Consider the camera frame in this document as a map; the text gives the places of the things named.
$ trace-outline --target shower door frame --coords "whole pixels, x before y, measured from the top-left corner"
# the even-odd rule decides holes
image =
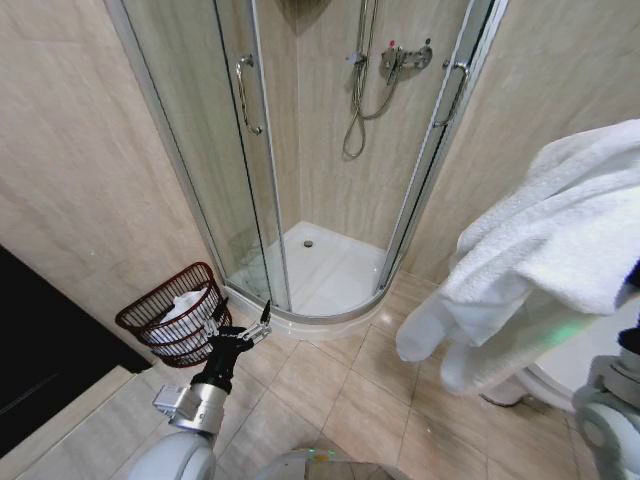
[[[269,128],[270,118],[268,116],[268,102],[267,95],[265,90],[265,82],[264,82],[264,73],[262,71],[262,54],[260,48],[260,39],[259,39],[259,26],[257,25],[257,17],[256,17],[256,6],[255,0],[246,0],[249,5],[250,11],[250,21],[251,21],[251,30],[253,32],[253,45],[255,49],[255,57],[257,61],[257,65],[259,66],[260,73],[258,76],[258,82],[260,85],[259,95],[262,97],[263,101],[263,113],[266,119],[266,126],[269,132],[269,141],[268,141],[268,155],[270,159],[270,169],[272,175],[272,182],[274,188],[274,194],[276,198],[276,204],[278,208],[277,215],[280,216],[281,212],[280,201],[279,201],[279,193],[278,193],[278,181],[277,181],[277,172],[275,170],[275,164],[273,160],[273,143],[271,141],[271,129]],[[399,269],[402,259],[408,250],[409,244],[417,227],[418,221],[422,215],[422,212],[426,206],[427,200],[431,191],[433,190],[433,186],[435,185],[435,180],[437,178],[438,172],[442,167],[443,160],[446,156],[448,148],[451,144],[451,141],[454,137],[455,131],[460,123],[460,118],[464,114],[466,106],[469,102],[470,95],[474,89],[474,86],[478,80],[478,76],[480,74],[482,65],[487,56],[489,48],[491,46],[491,42],[496,34],[498,29],[500,20],[505,12],[506,6],[509,0],[470,0],[467,6],[467,10],[465,13],[465,17],[463,20],[463,24],[458,33],[457,41],[454,46],[453,51],[451,52],[451,59],[455,59],[455,61],[450,61],[447,66],[447,72],[442,81],[441,90],[439,92],[436,105],[432,111],[431,118],[429,119],[429,123],[425,128],[425,136],[422,141],[422,147],[420,149],[420,153],[418,154],[418,158],[416,159],[414,171],[412,173],[412,177],[410,179],[409,185],[407,187],[405,198],[403,201],[403,205],[398,212],[398,217],[396,220],[395,228],[389,242],[389,246],[387,248],[385,264],[381,270],[377,291],[372,292],[372,297],[365,303],[359,305],[358,307],[349,310],[347,312],[341,312],[335,315],[329,316],[315,316],[315,315],[302,315],[295,312],[281,310],[277,307],[272,307],[272,311],[282,318],[285,321],[293,322],[293,323],[301,323],[301,324],[309,324],[309,325],[327,325],[327,324],[339,324],[343,322],[347,322],[350,320],[355,320],[358,317],[362,317],[363,315],[371,312],[382,300],[385,296],[386,292],[390,288],[391,280],[393,279],[396,271]],[[136,40],[135,32],[133,31],[133,27],[130,24],[128,15],[126,13],[125,7],[123,5],[123,0],[104,0],[104,3],[107,7],[107,10],[112,18],[115,30],[120,37],[121,43],[123,45],[124,51],[129,58],[129,62],[131,64],[134,75],[138,81],[140,89],[142,91],[143,97],[147,103],[149,111],[151,113],[152,119],[158,129],[159,136],[162,140],[162,143],[167,151],[169,159],[173,165],[173,168],[176,172],[176,175],[179,179],[182,190],[185,193],[187,198],[187,202],[189,203],[191,212],[196,220],[196,224],[198,229],[200,230],[200,234],[205,239],[205,243],[211,253],[211,256],[214,260],[214,268],[218,277],[227,287],[231,294],[239,295],[244,300],[248,300],[251,303],[256,305],[264,305],[265,301],[253,293],[239,287],[238,285],[229,282],[229,278],[226,275],[226,272],[223,267],[222,260],[220,255],[216,249],[216,245],[213,239],[212,232],[210,231],[207,220],[203,214],[202,209],[200,208],[198,196],[195,192],[194,186],[192,185],[189,179],[189,173],[184,164],[184,161],[180,155],[179,149],[176,145],[176,140],[173,137],[171,132],[171,127],[169,125],[168,119],[165,116],[164,109],[162,106],[161,99],[159,97],[158,92],[155,89],[153,84],[151,74],[149,69],[144,61],[144,57],[141,51],[141,48]],[[470,50],[470,54],[472,55],[465,62],[469,68],[469,75],[466,81],[466,86],[460,91],[458,106],[453,112],[441,111],[441,104],[446,103],[444,99],[447,98],[447,94],[451,94],[451,91],[457,91],[459,85],[454,85],[452,81],[450,81],[450,77],[454,68],[454,64],[461,60],[457,55],[458,52],[461,51],[461,40],[463,39],[465,30],[467,28],[467,20],[469,19],[470,12],[473,7],[480,3],[488,4],[487,7],[487,15],[483,22],[483,27],[480,30],[480,36],[476,37],[476,41],[474,42],[473,48]],[[447,115],[451,115],[449,122],[445,127],[434,127],[433,124],[435,122],[436,117],[446,117]],[[437,139],[434,140],[435,136],[433,132],[435,128],[440,128],[440,134]],[[432,152],[431,157],[428,157],[428,146],[429,142],[437,142],[437,146],[435,150]],[[283,263],[284,263],[284,274],[285,281],[288,283],[288,275],[286,269],[286,258],[284,256],[284,243],[282,240],[282,231],[280,230],[280,248],[283,254]],[[288,284],[286,287],[287,296],[289,294]]]

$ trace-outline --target bathroom floor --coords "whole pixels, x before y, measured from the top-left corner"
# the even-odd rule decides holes
[[[251,478],[300,447],[397,465],[418,479],[597,479],[572,419],[533,400],[504,409],[439,384],[441,354],[401,362],[393,335],[433,287],[400,272],[371,326],[336,341],[272,335],[240,357],[215,446],[217,479]],[[232,310],[237,324],[249,323]],[[19,478],[125,479],[173,431],[151,401],[199,367],[134,377]]]

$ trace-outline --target robotic arm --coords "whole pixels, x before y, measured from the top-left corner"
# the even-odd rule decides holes
[[[213,446],[224,416],[224,402],[231,393],[231,379],[238,356],[252,349],[269,333],[270,302],[260,321],[245,329],[221,327],[209,337],[212,352],[202,372],[188,387],[164,385],[153,405],[167,415],[169,424],[182,429],[162,438],[140,457],[130,480],[213,479]]]
[[[599,356],[573,397],[576,424],[600,478],[640,478],[640,327],[618,337],[619,356]]]

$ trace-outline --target aluminum frame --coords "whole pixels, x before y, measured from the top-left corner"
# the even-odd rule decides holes
[[[260,57],[260,41],[258,37],[258,22],[255,18],[255,0],[248,0],[250,4],[250,12],[251,12],[251,22],[253,27],[253,42],[256,47],[256,51],[258,53],[258,57]],[[123,45],[125,54],[129,59],[129,63],[134,72],[134,75],[138,81],[140,86],[140,90],[142,91],[143,97],[147,103],[147,107],[149,108],[149,112],[154,120],[156,128],[158,129],[158,134],[162,140],[162,143],[167,151],[169,159],[173,165],[173,168],[176,172],[176,176],[180,182],[182,190],[187,198],[187,203],[191,209],[191,212],[196,220],[196,224],[200,231],[200,234],[205,239],[205,243],[211,256],[214,260],[214,268],[216,274],[221,279],[222,283],[237,292],[238,294],[244,296],[245,298],[257,303],[264,304],[264,300],[259,297],[253,295],[250,292],[247,292],[243,288],[231,282],[224,270],[224,266],[222,260],[218,254],[218,251],[215,246],[215,241],[213,239],[213,235],[209,228],[209,225],[204,217],[202,209],[200,208],[200,203],[198,201],[197,195],[195,193],[194,185],[191,181],[189,172],[184,164],[184,160],[182,159],[182,155],[178,148],[178,144],[176,138],[171,129],[170,123],[162,106],[162,102],[158,96],[157,90],[155,88],[155,84],[149,72],[148,65],[144,59],[144,55],[142,53],[141,47],[138,43],[135,31],[131,25],[129,16],[127,11],[123,5],[123,0],[104,0],[107,11],[109,12],[111,19],[113,21],[115,30],[120,38],[120,41]],[[368,312],[370,312],[373,308],[375,308],[380,301],[384,298],[385,294],[389,290],[392,279],[395,274],[399,270],[400,263],[408,250],[408,246],[413,238],[415,233],[415,229],[417,224],[422,216],[422,212],[426,206],[427,200],[433,190],[435,180],[437,179],[438,173],[442,167],[443,160],[448,152],[448,149],[451,144],[451,139],[455,134],[459,123],[460,118],[466,111],[467,105],[469,103],[470,96],[473,92],[473,89],[477,83],[478,77],[481,72],[481,68],[484,64],[486,56],[489,52],[489,48],[491,46],[491,42],[495,37],[497,29],[500,24],[500,20],[502,19],[504,12],[506,10],[507,4],[509,0],[495,0],[490,5],[490,10],[486,17],[486,21],[484,22],[484,28],[482,30],[482,35],[477,43],[477,51],[471,60],[471,64],[469,65],[470,76],[467,83],[466,88],[462,91],[462,98],[459,102],[458,108],[456,112],[452,116],[449,124],[445,127],[445,131],[443,135],[439,138],[439,145],[435,150],[435,153],[431,159],[426,159],[424,154],[427,146],[427,142],[429,141],[429,135],[433,129],[433,123],[436,114],[438,113],[440,102],[442,100],[443,93],[445,89],[449,86],[449,77],[451,73],[452,66],[455,62],[450,62],[448,66],[447,74],[443,79],[443,85],[439,94],[439,97],[436,102],[436,106],[432,112],[432,116],[429,119],[429,124],[426,129],[425,139],[423,140],[422,148],[420,149],[420,153],[418,155],[418,160],[416,161],[416,167],[414,168],[414,172],[412,174],[409,187],[407,188],[407,192],[405,194],[405,199],[403,202],[403,207],[398,214],[398,219],[396,220],[396,226],[394,228],[394,233],[392,235],[391,241],[389,243],[389,247],[387,248],[387,260],[389,259],[389,255],[393,254],[395,250],[394,258],[391,262],[385,263],[385,268],[381,272],[380,281],[378,284],[378,289],[374,292],[373,296],[365,303],[359,305],[358,307],[346,311],[341,312],[335,315],[329,316],[312,316],[312,315],[301,315],[291,311],[281,310],[279,308],[274,307],[273,310],[279,316],[281,316],[285,320],[289,320],[291,322],[297,322],[302,324],[337,324],[346,322],[349,320],[356,319]],[[462,35],[464,34],[464,30],[466,28],[466,22],[471,11],[471,8],[475,0],[472,0],[469,4],[468,10],[465,14],[464,23],[460,29],[458,40],[456,46],[454,47],[454,51],[452,52],[452,58],[456,58],[455,55],[458,51],[460,40]],[[260,86],[261,86],[261,97],[264,106],[264,116],[266,119],[267,132],[269,138],[269,160],[270,160],[270,170],[271,170],[271,180],[274,188],[274,195],[276,198],[276,206],[277,206],[277,223],[278,230],[280,236],[280,250],[282,255],[282,261],[285,272],[285,282],[286,282],[286,291],[287,296],[289,297],[289,284],[287,277],[287,268],[286,268],[286,256],[284,254],[284,242],[282,239],[282,229],[281,229],[281,212],[280,212],[280,201],[278,195],[278,185],[277,185],[277,176],[275,171],[275,164],[273,158],[273,142],[271,139],[271,129],[268,128],[268,122],[270,121],[268,116],[268,104],[266,101],[266,92],[265,92],[265,83],[264,83],[264,71],[262,67],[261,58],[256,59],[257,64],[260,67]],[[419,189],[419,193],[415,198],[415,202],[413,203],[412,212],[407,221],[401,222],[401,217],[403,212],[405,211],[405,207],[409,207],[410,200],[410,191],[414,185],[421,184]]]

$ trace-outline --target brown basket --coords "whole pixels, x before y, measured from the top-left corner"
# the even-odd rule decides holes
[[[173,308],[173,299],[206,288],[204,295],[181,315],[162,322]],[[197,262],[174,275],[116,315],[116,324],[129,330],[141,343],[171,367],[190,367],[204,362],[211,346],[205,324],[231,326],[231,314],[211,267]]]

